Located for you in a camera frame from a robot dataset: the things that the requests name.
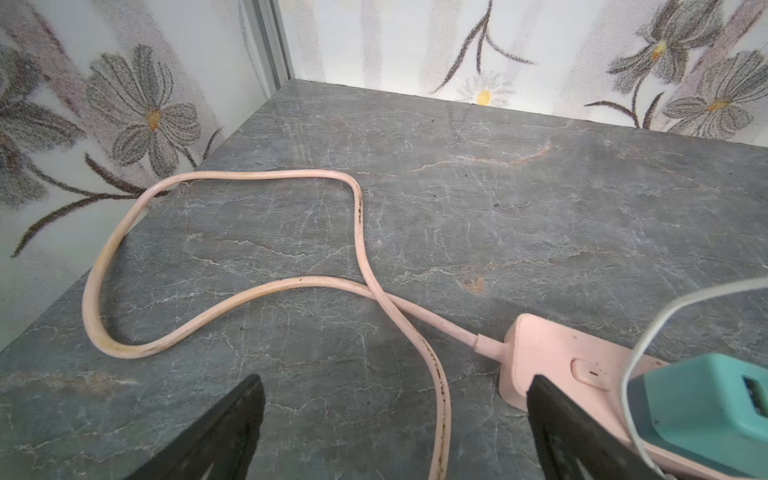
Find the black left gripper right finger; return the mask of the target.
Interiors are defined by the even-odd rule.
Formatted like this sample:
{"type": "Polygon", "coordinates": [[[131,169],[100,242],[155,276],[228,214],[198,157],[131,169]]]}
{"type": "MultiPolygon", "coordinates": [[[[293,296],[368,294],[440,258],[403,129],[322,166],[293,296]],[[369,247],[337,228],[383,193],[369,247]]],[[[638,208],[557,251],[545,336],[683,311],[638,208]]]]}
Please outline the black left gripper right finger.
{"type": "Polygon", "coordinates": [[[659,477],[545,376],[533,378],[526,404],[547,479],[659,477]]]}

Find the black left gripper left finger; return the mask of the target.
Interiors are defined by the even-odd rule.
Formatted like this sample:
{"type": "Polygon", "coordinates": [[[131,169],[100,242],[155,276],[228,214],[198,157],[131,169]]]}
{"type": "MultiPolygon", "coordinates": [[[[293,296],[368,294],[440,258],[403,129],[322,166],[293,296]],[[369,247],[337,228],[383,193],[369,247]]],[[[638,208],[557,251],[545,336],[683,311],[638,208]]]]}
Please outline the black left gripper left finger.
{"type": "Polygon", "coordinates": [[[260,439],[266,396],[252,374],[130,479],[244,479],[260,439]]]}

